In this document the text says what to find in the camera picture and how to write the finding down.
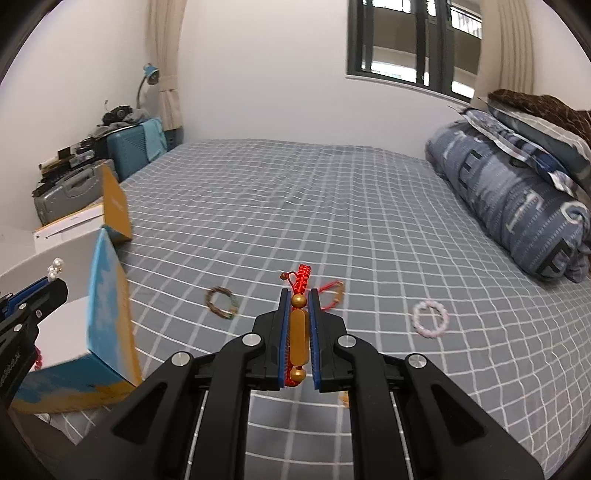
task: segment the blue desk lamp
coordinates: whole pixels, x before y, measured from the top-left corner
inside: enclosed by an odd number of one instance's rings
[[[151,63],[147,63],[144,65],[144,78],[142,78],[141,83],[139,84],[138,88],[138,95],[136,97],[136,108],[139,108],[139,94],[142,91],[142,87],[144,86],[144,82],[148,82],[148,85],[156,85],[160,80],[160,69],[156,68]]]

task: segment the beige curtain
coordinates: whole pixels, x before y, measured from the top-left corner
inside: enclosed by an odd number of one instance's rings
[[[163,130],[183,125],[178,98],[178,42],[187,0],[150,0],[148,37],[151,63],[160,69],[158,113]]]
[[[534,53],[527,0],[482,0],[482,44],[472,105],[506,88],[533,93]]]

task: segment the bed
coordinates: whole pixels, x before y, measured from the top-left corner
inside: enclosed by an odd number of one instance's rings
[[[426,160],[370,147],[266,140],[182,145],[123,183],[134,240],[119,249],[144,376],[179,350],[214,352],[274,310],[279,275],[346,284],[334,313],[395,356],[422,352],[549,477],[590,424],[591,282],[541,284],[491,240]],[[223,286],[225,320],[204,306]],[[438,339],[409,312],[439,301]],[[55,418],[76,442],[107,408]],[[246,478],[353,478],[348,411],[312,381],[254,393]]]

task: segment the window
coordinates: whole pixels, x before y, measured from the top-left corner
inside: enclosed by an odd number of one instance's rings
[[[350,0],[348,73],[410,83],[470,101],[479,0]]]

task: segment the brown pillow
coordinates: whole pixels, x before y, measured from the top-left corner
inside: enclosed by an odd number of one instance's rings
[[[529,95],[506,89],[496,90],[488,98],[548,120],[577,134],[591,145],[591,114],[587,110],[573,110],[550,95]]]

